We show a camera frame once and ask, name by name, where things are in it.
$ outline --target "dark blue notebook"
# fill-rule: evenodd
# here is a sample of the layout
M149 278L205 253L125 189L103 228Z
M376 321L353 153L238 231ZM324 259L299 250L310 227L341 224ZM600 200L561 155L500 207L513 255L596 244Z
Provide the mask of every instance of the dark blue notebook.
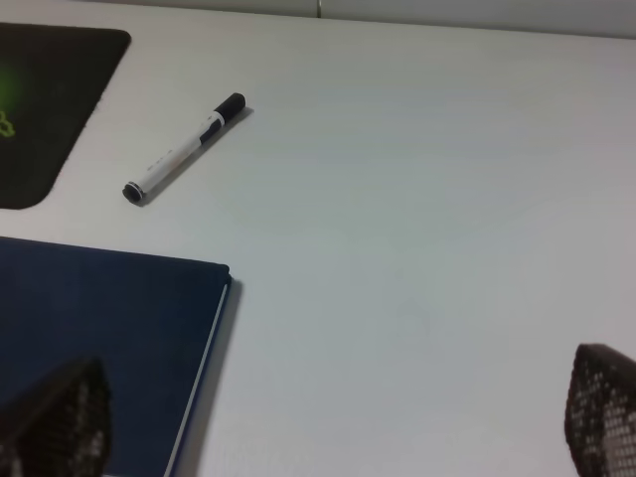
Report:
M112 391L105 473L172 473L231 282L224 265L0 238L0 404L96 356Z

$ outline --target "mouse pad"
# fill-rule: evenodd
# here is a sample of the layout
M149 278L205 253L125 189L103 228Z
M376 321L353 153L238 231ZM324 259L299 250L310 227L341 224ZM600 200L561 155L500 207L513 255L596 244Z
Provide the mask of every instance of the mouse pad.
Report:
M118 30L0 23L0 208L47 197L129 43Z

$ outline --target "marker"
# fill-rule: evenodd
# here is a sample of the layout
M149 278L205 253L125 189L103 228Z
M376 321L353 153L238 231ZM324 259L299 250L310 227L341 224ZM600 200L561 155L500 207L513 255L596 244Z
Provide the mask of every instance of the marker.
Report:
M168 151L152 166L146 170L146 174L138 181L130 181L123 188L123 197L132 204L138 204L146 194L163 181L179 164L188 159L190 155L208 142L214 135L231 121L245 107L245 98L235 92L215 109L212 116L201 125L199 131L176 149Z

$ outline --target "white desk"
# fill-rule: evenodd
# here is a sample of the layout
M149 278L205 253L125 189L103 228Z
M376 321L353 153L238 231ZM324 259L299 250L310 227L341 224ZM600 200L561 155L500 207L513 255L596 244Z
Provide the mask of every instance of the white desk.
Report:
M580 342L636 356L636 43L10 0L130 50L0 235L227 263L200 476L574 475ZM123 184L231 92L150 206Z

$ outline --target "notebook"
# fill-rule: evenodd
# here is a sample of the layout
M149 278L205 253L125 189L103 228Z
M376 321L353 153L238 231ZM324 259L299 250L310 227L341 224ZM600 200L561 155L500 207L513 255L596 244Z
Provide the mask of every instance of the notebook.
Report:
M0 23L0 208L49 194L129 43L118 30Z
M231 283L225 265L0 238L0 405L97 357L112 392L105 473L172 475Z

